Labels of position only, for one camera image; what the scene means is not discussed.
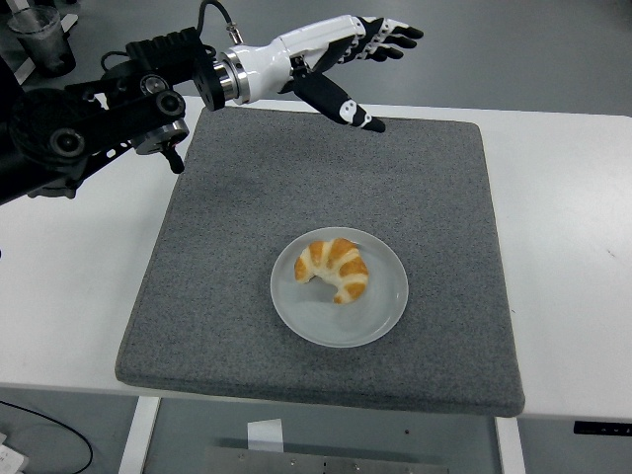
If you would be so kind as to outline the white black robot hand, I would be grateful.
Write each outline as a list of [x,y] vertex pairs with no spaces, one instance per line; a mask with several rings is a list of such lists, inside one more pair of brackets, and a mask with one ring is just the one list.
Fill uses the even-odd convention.
[[243,98],[252,103],[268,92],[291,92],[336,123],[382,132],[385,124],[326,72],[355,60],[399,60],[423,36],[400,21],[343,15],[285,33],[265,46],[237,48],[249,89]]

